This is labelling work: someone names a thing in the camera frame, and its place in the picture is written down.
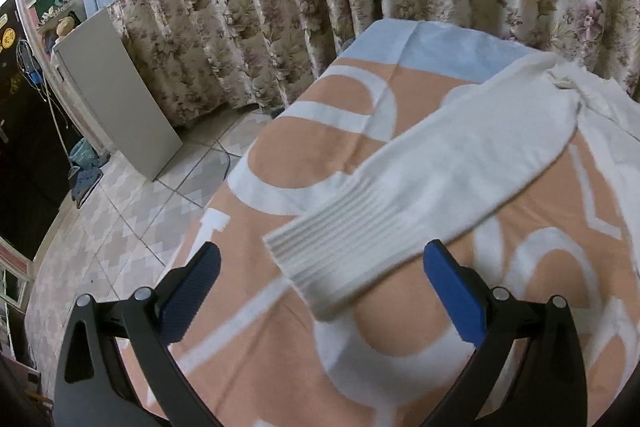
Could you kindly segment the orange white lettered bedsheet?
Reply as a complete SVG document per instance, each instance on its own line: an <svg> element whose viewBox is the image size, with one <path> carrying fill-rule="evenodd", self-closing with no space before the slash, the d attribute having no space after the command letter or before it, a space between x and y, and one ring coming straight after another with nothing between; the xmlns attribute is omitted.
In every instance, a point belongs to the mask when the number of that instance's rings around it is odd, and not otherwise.
<svg viewBox="0 0 640 427"><path fill-rule="evenodd" d="M262 129L174 258L205 242L218 279L171 354L227 426L417 426L468 363L422 251L317 320L265 236L332 197L377 150L526 46L444 23L379 20ZM456 239L460 265L520 300L566 299L593 425L639 362L639 239L580 134L524 190Z"/></svg>

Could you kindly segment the white knit sweater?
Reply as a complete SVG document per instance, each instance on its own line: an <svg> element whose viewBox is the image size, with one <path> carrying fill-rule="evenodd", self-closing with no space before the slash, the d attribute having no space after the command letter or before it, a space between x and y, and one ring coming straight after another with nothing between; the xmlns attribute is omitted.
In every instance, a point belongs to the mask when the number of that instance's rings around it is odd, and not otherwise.
<svg viewBox="0 0 640 427"><path fill-rule="evenodd" d="M329 321L433 239L475 227L544 173L574 134L639 238L639 106L552 53L467 87L377 150L326 202L264 242L311 314Z"/></svg>

